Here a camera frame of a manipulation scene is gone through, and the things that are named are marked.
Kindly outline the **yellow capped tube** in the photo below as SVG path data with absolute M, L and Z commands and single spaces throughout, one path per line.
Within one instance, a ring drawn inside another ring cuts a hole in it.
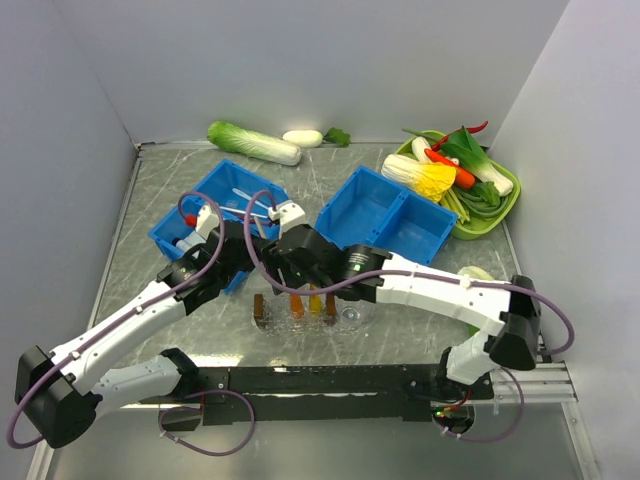
M 308 297 L 309 311 L 313 317 L 320 317 L 324 313 L 323 296 L 312 294 Z

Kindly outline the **orange toothpaste tube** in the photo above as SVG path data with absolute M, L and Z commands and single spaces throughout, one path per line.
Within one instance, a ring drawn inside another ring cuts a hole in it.
M 299 321 L 305 315 L 305 308 L 299 295 L 291 294 L 289 297 L 289 305 L 292 317 Z

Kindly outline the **clear plastic cup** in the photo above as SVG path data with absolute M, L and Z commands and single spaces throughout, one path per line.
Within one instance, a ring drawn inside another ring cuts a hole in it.
M 337 300 L 337 326 L 344 330 L 355 330 L 367 325 L 372 317 L 374 305 L 365 301 Z

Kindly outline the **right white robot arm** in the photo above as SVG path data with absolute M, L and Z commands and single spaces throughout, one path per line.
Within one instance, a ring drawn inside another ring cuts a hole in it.
M 281 291 L 309 284 L 345 301 L 406 305 L 475 328 L 442 355 L 436 383 L 448 398 L 459 398 L 495 368 L 530 371 L 537 364 L 540 305 L 527 277 L 481 281 L 376 247 L 340 248 L 308 225 L 285 232 L 257 257 Z

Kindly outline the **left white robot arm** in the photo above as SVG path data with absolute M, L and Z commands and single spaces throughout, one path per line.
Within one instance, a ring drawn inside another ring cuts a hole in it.
M 201 387 L 199 369 L 178 348 L 133 366 L 115 365 L 252 268 L 243 225 L 223 222 L 92 329 L 50 352 L 39 346 L 25 351 L 17 367 L 18 412 L 38 431 L 39 441 L 61 448 L 79 439 L 97 418 L 129 403 L 152 397 L 189 400 Z

